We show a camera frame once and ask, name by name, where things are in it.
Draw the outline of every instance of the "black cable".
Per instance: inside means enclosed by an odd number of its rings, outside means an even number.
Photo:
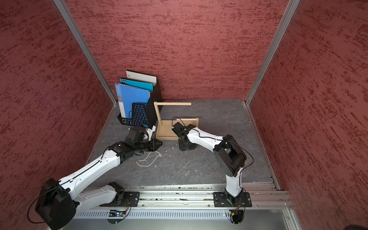
[[[129,214],[130,214],[130,211],[132,210],[132,206],[130,206],[130,209],[129,209],[129,212],[125,215],[125,217],[127,217]]]
[[[145,128],[145,125],[143,124],[142,119],[140,119],[140,121],[141,121],[142,127]]]
[[[183,125],[185,126],[184,122],[179,117],[173,117],[173,119],[171,119],[171,126],[174,126],[173,125],[174,118],[178,118],[183,123]]]
[[[130,117],[130,113],[132,113],[132,116],[133,116],[133,112],[129,111],[129,113],[128,113],[128,118],[130,120],[130,128],[132,128],[132,118]]]
[[[117,202],[118,202],[118,201],[122,201],[122,200],[124,200],[124,202],[123,202],[123,203],[121,203],[120,205],[118,205],[118,204],[117,204]],[[128,198],[118,199],[118,200],[116,200],[114,203],[115,203],[118,207],[121,207],[123,204],[125,205],[126,200],[128,200]]]
[[[248,168],[249,166],[251,166],[253,163],[254,163],[254,158],[253,158],[253,156],[252,155],[250,155],[251,156],[251,158],[252,158],[252,163],[250,163],[249,165],[247,165],[247,166],[245,166],[241,171],[240,171],[240,176],[241,176],[241,173],[243,172],[243,170],[245,169],[245,168]]]
[[[105,151],[103,151],[103,154],[102,154],[102,156],[101,156],[101,160],[102,160],[102,158],[103,158],[103,155],[105,154],[105,152],[106,152],[106,150],[108,149],[109,147],[107,147],[106,149],[105,149]],[[86,169],[86,170],[84,170],[83,172],[81,172],[80,174],[78,174],[77,176],[75,176],[75,177],[73,177],[73,179],[75,179],[76,177],[78,177],[78,176],[80,176],[82,173],[84,173],[84,172],[86,172],[87,170],[89,170],[90,168],[92,168],[93,166],[95,166],[97,163],[99,163],[99,162],[101,162],[100,160],[99,161],[97,161],[95,164],[93,164],[91,167],[89,167],[88,169]],[[37,197],[34,201],[32,201],[32,203],[30,204],[30,206],[28,207],[28,211],[27,211],[27,219],[28,219],[28,221],[29,222],[31,222],[32,224],[41,224],[41,223],[44,223],[44,221],[43,222],[34,222],[34,221],[31,221],[31,219],[29,218],[29,211],[30,211],[30,209],[31,209],[31,206],[41,197],[41,196],[43,196],[43,195],[45,195],[46,193],[48,193],[48,192],[50,192],[50,191],[52,191],[52,190],[54,190],[54,189],[57,189],[57,188],[59,188],[60,186],[62,186],[63,184],[66,184],[67,182],[69,182],[70,181],[70,179],[69,180],[67,180],[66,182],[64,182],[64,183],[62,183],[62,184],[60,184],[59,186],[57,186],[57,187],[55,187],[55,188],[52,188],[52,189],[50,189],[50,190],[48,190],[48,191],[46,191],[46,192],[44,192],[43,194],[41,194],[39,197]]]
[[[241,221],[239,222],[239,224],[243,221],[244,219],[244,213],[245,213],[245,207],[244,207],[244,211],[243,211],[243,217],[241,218]]]

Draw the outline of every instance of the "wooden caddy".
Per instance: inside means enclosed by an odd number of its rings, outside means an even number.
[[[178,136],[171,130],[171,120],[161,120],[159,105],[192,105],[191,102],[154,102],[153,103],[156,110],[156,115],[158,119],[158,126],[156,131],[156,139],[157,140],[177,140]],[[192,124],[198,127],[199,118],[181,118],[184,122],[185,126]],[[180,122],[180,119],[176,119],[173,121],[173,124],[176,122]]]

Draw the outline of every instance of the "mesh file holder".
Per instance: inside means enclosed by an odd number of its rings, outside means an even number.
[[[119,113],[117,118],[122,125],[138,125],[145,128],[152,128],[157,122],[157,115],[153,105],[154,102],[162,102],[158,81],[147,103],[133,103],[130,118],[121,117],[121,113]]]

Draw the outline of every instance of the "red textured wall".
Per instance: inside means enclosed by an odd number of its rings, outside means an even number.
[[[251,102],[303,230],[368,226],[367,10],[302,0]]]
[[[158,77],[164,99],[245,99],[289,0],[66,0],[107,81]]]
[[[52,0],[2,1],[0,41],[0,229],[44,230],[28,205],[85,165],[112,104]]]

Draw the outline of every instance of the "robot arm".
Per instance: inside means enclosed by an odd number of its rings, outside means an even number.
[[[87,209],[111,202],[120,205],[124,200],[124,189],[116,183],[90,192],[82,193],[82,191],[102,174],[132,157],[134,153],[156,151],[161,145],[161,141],[151,139],[147,130],[134,126],[129,130],[125,141],[109,146],[101,156],[88,165],[59,181],[54,179],[46,181],[38,197],[36,212],[52,230],[55,230],[65,226],[75,214]]]
[[[197,145],[201,145],[215,154],[221,170],[226,174],[228,201],[231,205],[238,203],[243,191],[241,170],[247,157],[235,139],[230,135],[215,136],[192,124],[183,126],[179,122],[172,127],[172,130],[179,137],[181,151],[195,149]]]

